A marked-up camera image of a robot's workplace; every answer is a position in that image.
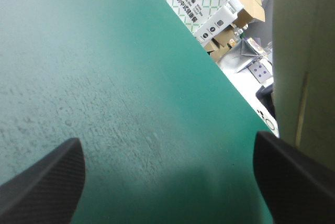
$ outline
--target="green anti-static mat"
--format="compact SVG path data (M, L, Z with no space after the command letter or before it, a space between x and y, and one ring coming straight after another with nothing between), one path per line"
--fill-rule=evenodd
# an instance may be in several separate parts
M271 223L265 129L164 0L0 0L0 183L79 137L72 223Z

